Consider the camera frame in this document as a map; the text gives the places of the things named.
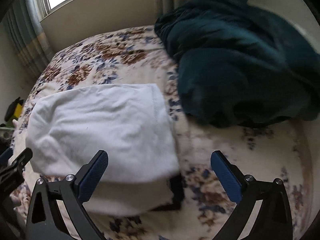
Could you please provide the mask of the dark teal blanket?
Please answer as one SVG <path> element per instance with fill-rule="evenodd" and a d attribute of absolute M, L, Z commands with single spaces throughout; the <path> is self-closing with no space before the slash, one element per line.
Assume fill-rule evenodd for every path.
<path fill-rule="evenodd" d="M 319 54 L 278 15 L 245 0 L 191 0 L 155 33 L 178 65 L 185 114 L 217 128 L 319 114 Z"/>

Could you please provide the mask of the black folded garment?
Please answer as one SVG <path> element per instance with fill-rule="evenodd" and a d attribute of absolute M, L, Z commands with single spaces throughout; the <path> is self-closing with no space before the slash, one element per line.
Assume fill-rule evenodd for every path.
<path fill-rule="evenodd" d="M 169 186 L 170 191 L 173 194 L 171 202 L 169 204 L 161 205 L 152 209 L 152 211 L 177 211 L 182 207 L 182 202 L 185 199 L 184 187 L 185 187 L 185 179 L 181 173 L 178 175 L 171 177 L 168 180 L 167 185 Z"/>

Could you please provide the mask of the white small garment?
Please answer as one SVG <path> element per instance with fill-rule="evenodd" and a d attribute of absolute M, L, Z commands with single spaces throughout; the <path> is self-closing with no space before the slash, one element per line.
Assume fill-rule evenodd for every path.
<path fill-rule="evenodd" d="M 59 92 L 35 104 L 25 144 L 37 173 L 76 172 L 103 150 L 104 181 L 149 183 L 178 174 L 172 125 L 155 84 L 95 85 Z"/>

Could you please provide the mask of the white folded garment underneath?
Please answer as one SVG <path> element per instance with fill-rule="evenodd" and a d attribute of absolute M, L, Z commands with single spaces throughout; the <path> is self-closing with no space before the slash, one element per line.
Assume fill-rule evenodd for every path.
<path fill-rule="evenodd" d="M 88 213 L 130 217 L 168 204 L 173 196 L 166 179 L 133 184 L 102 181 L 84 207 Z"/>

